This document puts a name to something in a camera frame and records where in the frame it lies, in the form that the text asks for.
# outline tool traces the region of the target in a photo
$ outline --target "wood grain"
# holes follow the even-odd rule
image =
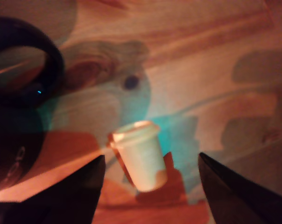
[[[241,174],[282,194],[282,176],[272,172],[258,179],[262,167],[271,164],[273,171],[279,157],[254,154],[263,154],[268,128],[282,127],[282,62],[277,66],[274,60],[282,58],[282,0],[271,1],[269,9],[259,0],[77,0],[75,23],[63,43],[55,38],[51,19],[43,23],[62,44],[68,71],[89,61],[108,68],[117,62],[115,72],[109,76],[101,70],[98,83],[87,76],[82,86],[64,88],[38,109],[49,139],[27,178],[37,176],[1,191],[0,201],[22,201],[105,154],[107,171],[94,223],[205,224],[200,151],[232,166],[237,161],[233,167]],[[113,59],[103,56],[103,46]],[[249,69],[260,67],[277,72],[271,76]],[[70,74],[79,75],[76,70]],[[123,81],[132,74],[140,83],[126,91]],[[105,148],[113,129],[140,119],[160,125],[163,154],[171,152],[170,170],[179,174],[159,194],[141,199],[114,152]],[[56,142],[60,134],[69,138]],[[47,160],[52,150],[55,156]],[[242,158],[256,166],[246,167]],[[180,194],[171,198],[171,192]],[[161,203],[171,206],[161,209]]]

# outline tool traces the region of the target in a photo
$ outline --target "small white cup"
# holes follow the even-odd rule
[[[151,121],[138,121],[112,133],[111,146],[118,149],[133,183],[142,192],[155,190],[167,181],[159,131]]]

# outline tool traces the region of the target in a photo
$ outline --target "black ring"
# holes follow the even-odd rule
[[[34,47],[46,53],[43,70],[25,87],[0,94],[0,104],[14,107],[37,106],[61,81],[64,73],[62,55],[54,43],[38,28],[14,19],[0,17],[0,52],[11,47]]]

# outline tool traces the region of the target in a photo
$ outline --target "wooden surface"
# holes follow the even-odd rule
[[[44,150],[24,182],[0,192],[0,201],[25,200],[105,154],[94,223],[211,223],[197,171],[200,151],[282,194],[282,149],[272,147],[282,141],[282,0],[268,2],[270,13],[263,1],[251,0],[51,2],[60,8],[48,19],[41,0],[14,3],[43,12],[31,22],[60,46],[67,78],[38,109],[49,131]],[[0,14],[31,17],[10,7],[0,2]],[[84,65],[90,61],[99,72]],[[139,86],[123,90],[132,74]],[[145,195],[105,147],[113,129],[140,119],[162,128],[170,177]],[[280,156],[268,156],[271,150]]]

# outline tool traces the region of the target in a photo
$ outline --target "black object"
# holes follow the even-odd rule
[[[14,185],[29,171],[45,134],[37,110],[0,105],[0,190]]]
[[[282,196],[230,170],[204,153],[200,178],[217,224],[282,224]]]
[[[41,73],[25,87],[6,93],[0,90],[0,104],[13,107],[39,105],[61,81],[64,62],[54,43],[27,22],[0,17],[0,52],[12,47],[34,47],[46,53]]]
[[[103,155],[22,203],[0,203],[0,224],[90,224],[103,186]]]

